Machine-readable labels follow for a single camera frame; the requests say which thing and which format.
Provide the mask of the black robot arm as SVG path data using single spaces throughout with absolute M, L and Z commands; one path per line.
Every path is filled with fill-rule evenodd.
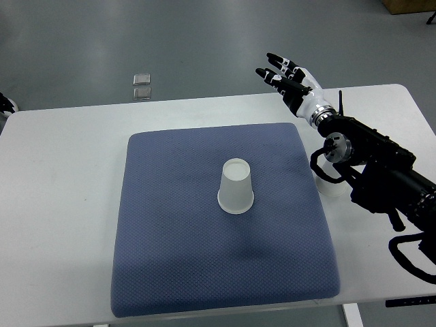
M 342 110 L 321 113 L 315 126 L 325 139 L 310 159 L 318 177 L 348 183 L 352 202 L 387 214 L 397 232 L 405 229 L 401 215 L 419 230 L 435 232 L 435 184 L 414 171 L 412 152 Z

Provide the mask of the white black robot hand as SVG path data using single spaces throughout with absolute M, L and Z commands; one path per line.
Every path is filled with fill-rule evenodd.
M 266 56 L 279 71 L 257 68 L 255 72 L 282 96 L 294 116 L 305 119 L 316 129 L 322 120 L 337 113 L 324 98 L 323 88 L 307 69 L 277 54 L 269 52 Z

